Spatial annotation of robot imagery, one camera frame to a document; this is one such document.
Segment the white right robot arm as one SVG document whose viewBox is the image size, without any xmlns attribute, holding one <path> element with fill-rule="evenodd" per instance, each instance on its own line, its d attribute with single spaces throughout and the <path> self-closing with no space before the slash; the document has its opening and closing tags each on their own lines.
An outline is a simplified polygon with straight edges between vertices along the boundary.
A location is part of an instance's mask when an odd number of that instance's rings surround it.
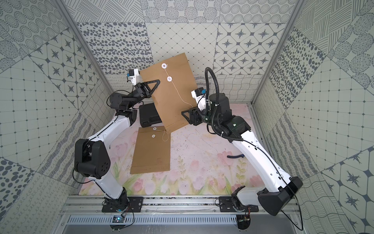
<svg viewBox="0 0 374 234">
<path fill-rule="evenodd" d="M 303 186 L 302 180 L 292 177 L 282 169 L 259 143 L 249 124 L 240 116 L 232 114 L 228 98 L 223 93 L 208 95 L 203 88 L 191 93 L 197 105 L 183 111 L 189 124 L 207 124 L 213 134 L 220 136 L 238 148 L 255 168 L 264 186 L 248 188 L 240 186 L 231 194 L 234 209 L 243 211 L 249 206 L 262 206 L 270 215 L 276 216 L 285 205 L 296 198 Z"/>
</svg>

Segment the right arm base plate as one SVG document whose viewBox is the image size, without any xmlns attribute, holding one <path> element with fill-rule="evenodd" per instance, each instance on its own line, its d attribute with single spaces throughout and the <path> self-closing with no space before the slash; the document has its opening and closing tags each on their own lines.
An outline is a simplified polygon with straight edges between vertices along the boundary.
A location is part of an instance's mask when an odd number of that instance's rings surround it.
<svg viewBox="0 0 374 234">
<path fill-rule="evenodd" d="M 218 197 L 218 206 L 222 213 L 233 213 L 233 212 L 246 212 L 248 209 L 250 212 L 258 212 L 259 207 L 256 205 L 242 205 L 238 199 L 231 196 Z"/>
</svg>

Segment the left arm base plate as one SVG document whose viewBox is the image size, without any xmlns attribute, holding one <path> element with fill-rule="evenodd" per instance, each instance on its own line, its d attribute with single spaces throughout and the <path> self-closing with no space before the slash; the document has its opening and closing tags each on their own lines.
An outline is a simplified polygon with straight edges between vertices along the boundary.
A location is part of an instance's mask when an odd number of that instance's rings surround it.
<svg viewBox="0 0 374 234">
<path fill-rule="evenodd" d="M 104 198 L 101 211 L 103 213 L 122 213 L 129 208 L 130 212 L 139 213 L 141 212 L 143 201 L 143 197 Z"/>
</svg>

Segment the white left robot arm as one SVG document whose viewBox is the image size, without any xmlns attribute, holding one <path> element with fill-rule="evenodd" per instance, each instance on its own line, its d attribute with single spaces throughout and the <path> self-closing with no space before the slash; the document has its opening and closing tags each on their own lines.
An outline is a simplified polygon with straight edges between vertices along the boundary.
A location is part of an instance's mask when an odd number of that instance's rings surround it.
<svg viewBox="0 0 374 234">
<path fill-rule="evenodd" d="M 114 92 L 109 96 L 110 108 L 115 117 L 99 132 L 88 139 L 79 139 L 75 144 L 74 171 L 94 182 L 105 194 L 105 204 L 123 211 L 129 207 L 127 191 L 110 172 L 111 160 L 107 150 L 111 143 L 136 120 L 137 111 L 133 107 L 145 98 L 152 97 L 160 80 L 141 82 L 131 93 Z"/>
</svg>

